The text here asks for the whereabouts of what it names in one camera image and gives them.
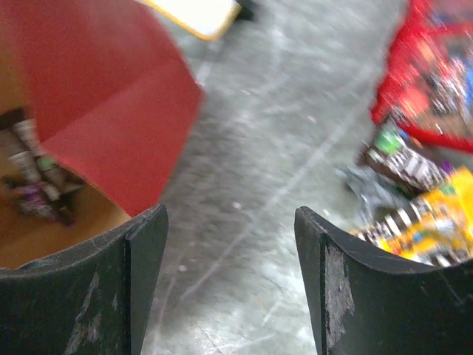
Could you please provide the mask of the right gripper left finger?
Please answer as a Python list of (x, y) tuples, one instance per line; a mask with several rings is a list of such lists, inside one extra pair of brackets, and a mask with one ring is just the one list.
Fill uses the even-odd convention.
[(169, 227), (165, 206), (1, 270), (3, 354), (139, 354)]

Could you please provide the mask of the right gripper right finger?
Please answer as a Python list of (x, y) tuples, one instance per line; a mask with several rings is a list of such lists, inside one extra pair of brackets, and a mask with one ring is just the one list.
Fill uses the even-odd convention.
[(385, 252), (308, 207), (299, 262), (319, 354), (472, 352), (472, 263), (436, 268)]

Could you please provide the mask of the yellow M&M packet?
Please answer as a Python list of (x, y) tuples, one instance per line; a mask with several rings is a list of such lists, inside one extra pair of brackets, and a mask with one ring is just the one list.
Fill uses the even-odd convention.
[(457, 169), (436, 189), (351, 235), (431, 266), (450, 267), (472, 259), (472, 172)]

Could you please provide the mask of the brown M&M packet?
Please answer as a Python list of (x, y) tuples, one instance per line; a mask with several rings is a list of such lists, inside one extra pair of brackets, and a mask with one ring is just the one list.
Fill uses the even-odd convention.
[(23, 178), (39, 185), (52, 201), (84, 185), (79, 177), (68, 173), (40, 147), (35, 124), (20, 107), (1, 114), (1, 148)]

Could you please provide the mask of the red paper bag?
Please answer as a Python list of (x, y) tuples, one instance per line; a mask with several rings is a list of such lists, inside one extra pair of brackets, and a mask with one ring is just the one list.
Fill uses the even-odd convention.
[[(71, 226), (24, 216), (1, 185), (1, 267), (17, 268), (123, 225), (159, 199), (202, 91), (137, 1), (3, 1), (1, 114), (22, 108), (40, 147), (80, 178)], [(1, 148), (1, 178), (28, 183)]]

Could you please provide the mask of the red cookie snack bag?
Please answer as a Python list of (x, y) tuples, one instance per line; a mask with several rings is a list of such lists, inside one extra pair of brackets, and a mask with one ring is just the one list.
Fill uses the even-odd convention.
[(421, 142), (472, 151), (472, 2), (408, 1), (371, 118)]

